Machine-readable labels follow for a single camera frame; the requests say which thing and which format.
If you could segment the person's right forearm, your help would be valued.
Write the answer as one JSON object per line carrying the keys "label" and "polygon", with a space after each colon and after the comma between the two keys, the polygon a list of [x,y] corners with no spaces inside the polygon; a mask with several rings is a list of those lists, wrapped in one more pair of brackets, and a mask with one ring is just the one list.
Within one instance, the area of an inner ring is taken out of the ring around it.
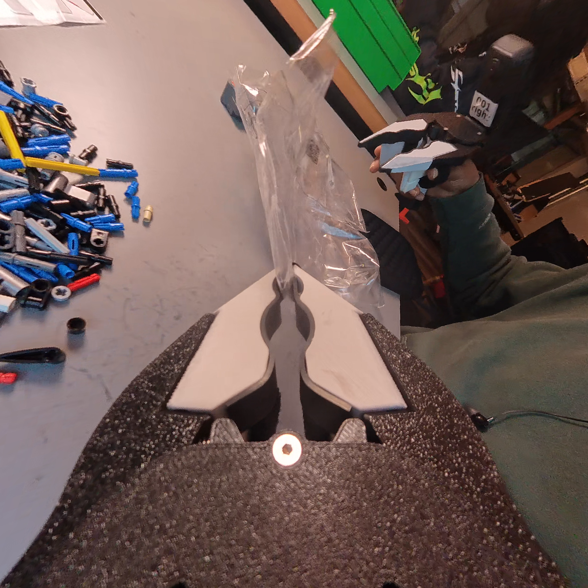
{"label": "person's right forearm", "polygon": [[482,177],[460,195],[433,199],[445,283],[460,320],[587,322],[587,265],[564,269],[512,254]]}

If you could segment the person's right hand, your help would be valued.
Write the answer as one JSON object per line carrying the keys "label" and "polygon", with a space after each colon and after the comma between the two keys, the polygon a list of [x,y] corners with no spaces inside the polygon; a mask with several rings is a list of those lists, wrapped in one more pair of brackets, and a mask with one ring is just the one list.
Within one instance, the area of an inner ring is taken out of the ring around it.
{"label": "person's right hand", "polygon": [[413,189],[407,192],[403,190],[404,187],[408,186],[407,182],[412,180],[413,172],[392,173],[391,178],[399,194],[416,201],[423,201],[426,196],[434,199],[445,199],[460,195],[475,186],[481,178],[477,167],[469,159],[459,166],[443,167],[442,171],[448,172],[446,180],[443,183],[427,188],[426,192],[423,192],[418,185],[415,185]]}

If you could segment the person's torso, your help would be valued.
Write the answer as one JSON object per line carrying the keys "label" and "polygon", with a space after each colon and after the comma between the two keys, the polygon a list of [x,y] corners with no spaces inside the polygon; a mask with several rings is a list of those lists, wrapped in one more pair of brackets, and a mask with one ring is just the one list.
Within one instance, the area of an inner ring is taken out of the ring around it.
{"label": "person's torso", "polygon": [[[458,262],[461,322],[404,341],[462,405],[587,419],[587,269],[507,257],[477,276]],[[587,425],[510,416],[484,434],[518,508],[572,586],[587,587]]]}

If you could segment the wood-edged table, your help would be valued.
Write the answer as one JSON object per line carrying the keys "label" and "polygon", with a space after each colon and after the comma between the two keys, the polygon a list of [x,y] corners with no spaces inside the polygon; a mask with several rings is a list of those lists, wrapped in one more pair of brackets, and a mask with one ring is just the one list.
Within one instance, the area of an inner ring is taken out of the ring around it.
{"label": "wood-edged table", "polygon": [[403,116],[393,98],[375,90],[312,1],[245,3],[305,75],[319,82],[327,103],[358,139]]}

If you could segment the grey desk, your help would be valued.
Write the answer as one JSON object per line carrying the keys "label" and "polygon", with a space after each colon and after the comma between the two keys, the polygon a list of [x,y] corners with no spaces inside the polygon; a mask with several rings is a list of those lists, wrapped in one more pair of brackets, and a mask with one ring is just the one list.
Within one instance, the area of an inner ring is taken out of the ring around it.
{"label": "grey desk", "polygon": [[254,153],[220,102],[239,64],[288,56],[243,1],[92,1],[106,23],[1,29],[1,61],[63,102],[72,149],[138,170],[152,222],[123,233],[98,284],[1,322],[1,353],[55,346],[62,364],[1,364],[1,577],[57,505],[92,431],[175,339],[273,269]]}

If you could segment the black curved beam brick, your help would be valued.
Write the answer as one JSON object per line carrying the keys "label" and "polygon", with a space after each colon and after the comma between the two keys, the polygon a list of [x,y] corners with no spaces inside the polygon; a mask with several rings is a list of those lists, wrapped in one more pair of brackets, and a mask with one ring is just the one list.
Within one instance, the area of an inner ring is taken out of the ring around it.
{"label": "black curved beam brick", "polygon": [[22,349],[1,353],[2,364],[62,364],[66,353],[57,347]]}

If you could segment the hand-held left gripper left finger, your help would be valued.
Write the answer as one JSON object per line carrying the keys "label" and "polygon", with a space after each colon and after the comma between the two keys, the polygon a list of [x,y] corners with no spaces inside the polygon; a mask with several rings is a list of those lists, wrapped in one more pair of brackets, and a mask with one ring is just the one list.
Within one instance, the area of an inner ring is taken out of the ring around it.
{"label": "hand-held left gripper left finger", "polygon": [[248,437],[275,434],[281,407],[269,344],[281,326],[272,270],[222,305],[168,400],[168,409],[227,417]]}

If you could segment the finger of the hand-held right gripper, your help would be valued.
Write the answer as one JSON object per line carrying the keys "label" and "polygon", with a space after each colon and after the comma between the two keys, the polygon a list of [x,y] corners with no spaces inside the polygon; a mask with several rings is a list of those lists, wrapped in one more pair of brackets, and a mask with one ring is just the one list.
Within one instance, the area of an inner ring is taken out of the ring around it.
{"label": "finger of the hand-held right gripper", "polygon": [[404,142],[384,143],[379,156],[379,172],[424,172],[433,161],[447,155],[460,153],[464,145],[447,141],[432,141],[404,151]]}
{"label": "finger of the hand-held right gripper", "polygon": [[[447,141],[447,124],[444,116],[416,116],[391,123],[386,128],[359,141],[359,147],[375,154],[384,143],[404,142],[404,151],[432,141]],[[458,153],[439,159],[457,158]]]}

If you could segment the pile of small building bricks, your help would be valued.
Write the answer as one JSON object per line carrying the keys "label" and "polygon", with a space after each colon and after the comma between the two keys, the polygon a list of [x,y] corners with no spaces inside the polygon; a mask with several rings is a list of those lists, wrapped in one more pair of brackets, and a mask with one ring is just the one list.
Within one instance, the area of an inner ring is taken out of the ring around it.
{"label": "pile of small building bricks", "polygon": [[148,226],[132,163],[98,147],[72,151],[77,126],[68,108],[1,63],[1,319],[17,306],[44,311],[99,283],[113,264],[109,238],[123,235],[122,211],[108,182],[129,180],[123,198],[132,222]]}

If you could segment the green plastic crate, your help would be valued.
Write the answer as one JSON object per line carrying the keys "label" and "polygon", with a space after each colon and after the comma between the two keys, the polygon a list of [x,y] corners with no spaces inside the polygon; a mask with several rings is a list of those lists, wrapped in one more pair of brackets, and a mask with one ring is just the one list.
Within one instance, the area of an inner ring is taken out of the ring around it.
{"label": "green plastic crate", "polygon": [[395,90],[420,56],[420,46],[394,1],[313,1],[377,92]]}

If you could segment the clear plastic bag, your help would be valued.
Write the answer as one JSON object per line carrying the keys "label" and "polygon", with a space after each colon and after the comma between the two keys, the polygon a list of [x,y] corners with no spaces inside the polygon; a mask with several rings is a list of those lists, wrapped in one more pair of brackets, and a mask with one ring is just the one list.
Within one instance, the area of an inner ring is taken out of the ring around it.
{"label": "clear plastic bag", "polygon": [[281,70],[244,65],[233,77],[236,107],[254,151],[279,290],[294,266],[370,312],[383,304],[379,261],[352,180],[318,128],[326,91],[291,56]]}

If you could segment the clear sticker sheet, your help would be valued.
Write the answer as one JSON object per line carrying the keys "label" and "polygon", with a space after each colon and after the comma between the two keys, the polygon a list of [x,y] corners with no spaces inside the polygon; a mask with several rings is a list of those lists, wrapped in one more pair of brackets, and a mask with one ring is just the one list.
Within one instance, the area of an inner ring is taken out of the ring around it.
{"label": "clear sticker sheet", "polygon": [[104,18],[88,1],[1,1],[1,27],[95,25]]}

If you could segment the black earphone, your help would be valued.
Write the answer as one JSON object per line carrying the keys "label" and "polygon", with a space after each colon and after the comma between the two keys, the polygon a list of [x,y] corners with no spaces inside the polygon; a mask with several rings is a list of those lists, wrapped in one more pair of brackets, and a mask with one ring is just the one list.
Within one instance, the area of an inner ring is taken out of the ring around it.
{"label": "black earphone", "polygon": [[550,420],[558,420],[560,422],[566,424],[572,424],[582,427],[587,427],[587,419],[581,417],[572,417],[572,416],[565,416],[560,415],[557,413],[547,412],[543,410],[525,410],[525,409],[518,409],[518,410],[507,410],[500,412],[493,416],[486,416],[481,413],[481,411],[471,407],[465,407],[470,420],[474,424],[474,426],[480,432],[487,431],[488,429],[496,426],[499,423],[505,422],[509,419],[515,418],[523,418],[523,417],[540,417]]}

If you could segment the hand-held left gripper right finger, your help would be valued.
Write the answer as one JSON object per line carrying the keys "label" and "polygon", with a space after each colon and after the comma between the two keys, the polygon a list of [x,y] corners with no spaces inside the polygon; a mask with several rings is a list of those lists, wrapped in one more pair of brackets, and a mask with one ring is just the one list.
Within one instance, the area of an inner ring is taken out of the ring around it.
{"label": "hand-held left gripper right finger", "polygon": [[335,436],[346,419],[406,411],[398,377],[364,324],[368,315],[304,270],[294,269],[294,278],[305,435]]}

